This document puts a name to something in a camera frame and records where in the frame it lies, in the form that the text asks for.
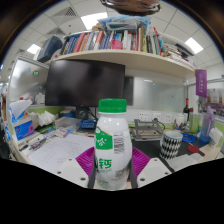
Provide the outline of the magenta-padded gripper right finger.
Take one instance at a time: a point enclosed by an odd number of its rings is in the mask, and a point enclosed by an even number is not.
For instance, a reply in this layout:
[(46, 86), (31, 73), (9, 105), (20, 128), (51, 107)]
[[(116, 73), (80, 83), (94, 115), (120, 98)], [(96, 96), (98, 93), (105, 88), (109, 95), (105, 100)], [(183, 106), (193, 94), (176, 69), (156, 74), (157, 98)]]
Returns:
[(171, 171), (159, 158), (149, 158), (139, 149), (132, 149), (130, 185), (133, 189), (148, 185), (170, 174)]

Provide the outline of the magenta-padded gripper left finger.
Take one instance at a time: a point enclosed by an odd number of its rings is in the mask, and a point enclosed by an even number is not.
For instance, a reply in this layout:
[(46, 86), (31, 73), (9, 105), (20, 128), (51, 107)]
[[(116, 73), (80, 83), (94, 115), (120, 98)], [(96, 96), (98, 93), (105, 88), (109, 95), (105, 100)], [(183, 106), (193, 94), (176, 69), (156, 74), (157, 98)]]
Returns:
[(56, 174), (78, 186), (93, 189), (96, 174), (94, 148), (87, 149), (76, 158), (67, 159)]

